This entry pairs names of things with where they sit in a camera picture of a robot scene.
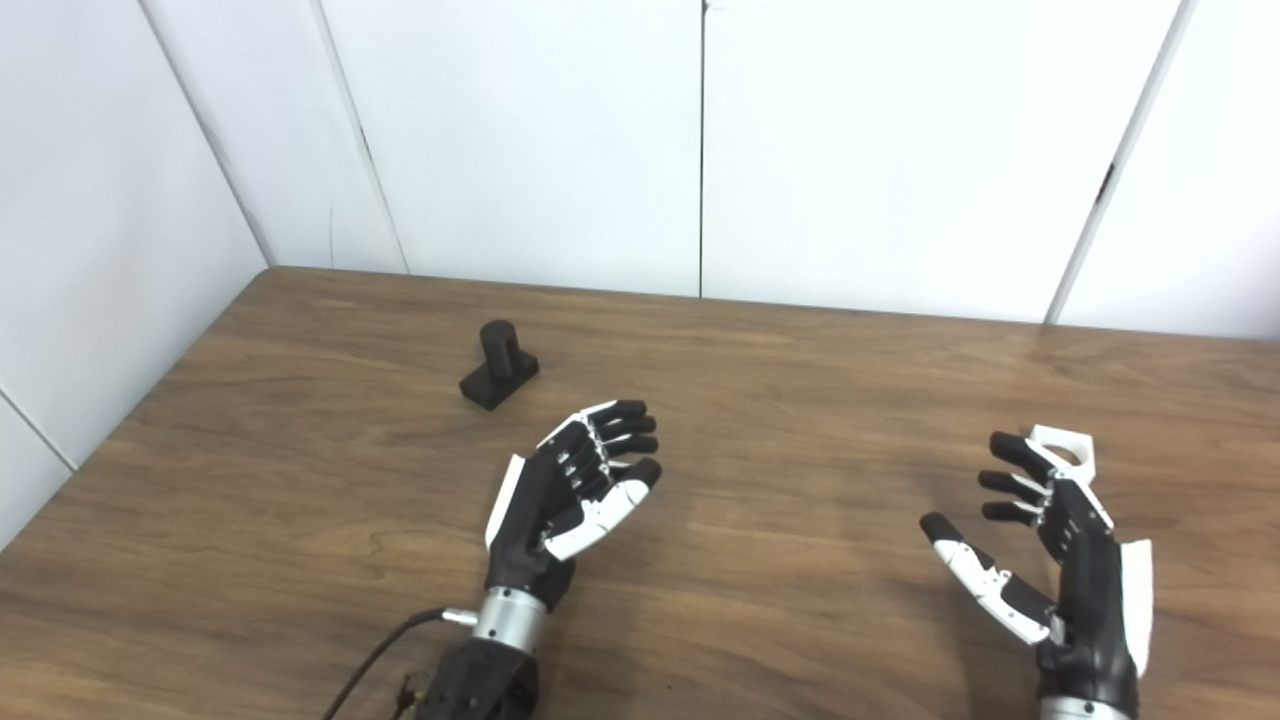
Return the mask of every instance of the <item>black finger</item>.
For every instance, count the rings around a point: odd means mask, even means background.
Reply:
[[[941,512],[929,512],[928,515],[920,518],[920,529],[924,530],[924,537],[929,538],[929,542],[934,547],[940,542],[959,542],[965,543],[965,546],[973,551],[978,562],[982,562],[983,568],[993,568],[996,565],[996,559],[983,552],[980,548],[974,547],[973,543],[964,539],[960,530],[956,529],[951,520]]]
[[[1016,573],[1009,574],[1009,582],[1001,588],[1000,597],[1010,607],[1037,623],[1048,624],[1050,615],[1053,612],[1053,601]]]
[[[618,419],[644,418],[648,413],[643,400],[616,400],[613,405],[591,413],[590,418],[599,427]]]
[[[599,470],[595,470],[591,473],[585,473],[582,475],[582,483],[577,486],[576,492],[579,497],[585,497],[588,500],[599,500],[604,497],[604,493],[608,492],[609,487],[612,486],[613,483],[611,482],[611,478],[608,475],[600,473]]]
[[[653,436],[631,436],[628,438],[605,442],[604,447],[609,451],[609,457],[616,457],[627,452],[658,452],[658,438]]]
[[[1000,523],[1021,523],[1033,527],[1041,518],[1037,509],[1021,502],[986,502],[982,516]]]
[[[596,432],[603,439],[613,439],[621,436],[652,433],[658,429],[658,421],[645,415],[635,420],[614,420],[607,425],[600,425]]]
[[[582,423],[570,423],[561,432],[544,441],[539,448],[544,452],[550,451],[557,459],[563,456],[567,461],[581,452],[582,446],[591,445],[591,436],[586,432],[586,427]]]
[[[924,530],[924,537],[929,538],[929,542],[938,542],[940,539],[964,542],[964,536],[960,534],[960,530],[941,512],[929,512],[920,518],[920,529]]]
[[[570,475],[581,474],[590,470],[591,468],[600,466],[602,457],[595,452],[595,443],[588,443],[576,454],[567,457],[561,465],[564,466],[564,471]]]
[[[978,473],[978,484],[996,492],[1007,492],[1021,500],[1036,505],[1044,500],[1048,492],[1034,480],[1014,475],[1012,473],[997,473],[996,470],[983,470]]]
[[[1005,462],[1018,465],[1036,482],[1047,486],[1055,465],[1032,450],[1030,441],[1009,433],[991,433],[991,454]]]
[[[635,465],[627,468],[622,475],[622,480],[640,480],[649,486],[649,489],[653,489],[653,486],[658,484],[658,478],[660,477],[662,465],[653,457],[641,457]]]

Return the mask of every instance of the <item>black and white robotic hand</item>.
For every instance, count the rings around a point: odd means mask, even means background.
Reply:
[[[1069,462],[1051,448],[1066,450]],[[965,542],[943,515],[920,528],[978,603],[1020,641],[1034,646],[1042,720],[1137,720],[1138,679],[1151,643],[1153,577],[1151,541],[1119,543],[1093,495],[1093,438],[1037,425],[1029,437],[991,436],[991,454],[1023,474],[983,470],[978,483],[1009,493],[988,502],[988,520],[1036,530],[1061,566],[1057,601]]]
[[[525,720],[538,703],[534,648],[573,579],[573,557],[609,534],[662,474],[645,404],[614,400],[568,416],[527,457],[515,455],[485,529],[480,612],[449,611],[471,638],[442,659],[413,702],[417,720]]]

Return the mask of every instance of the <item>black cylinder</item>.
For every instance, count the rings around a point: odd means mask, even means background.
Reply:
[[[516,325],[507,320],[485,323],[480,328],[480,345],[484,347],[484,361],[490,375],[507,379],[516,374],[516,355],[520,352]]]

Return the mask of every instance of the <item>black block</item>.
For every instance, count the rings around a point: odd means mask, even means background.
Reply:
[[[507,320],[493,320],[480,328],[484,365],[462,378],[462,396],[485,410],[502,405],[538,374],[538,357],[520,348],[516,327]]]

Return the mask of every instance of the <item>black base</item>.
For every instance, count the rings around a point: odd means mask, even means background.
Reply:
[[[525,352],[516,351],[516,361],[512,363],[515,373],[509,378],[494,378],[489,373],[489,365],[480,365],[470,375],[462,378],[458,387],[462,388],[462,397],[475,402],[485,410],[493,410],[502,405],[503,400],[520,389],[529,378],[538,374],[538,359]]]

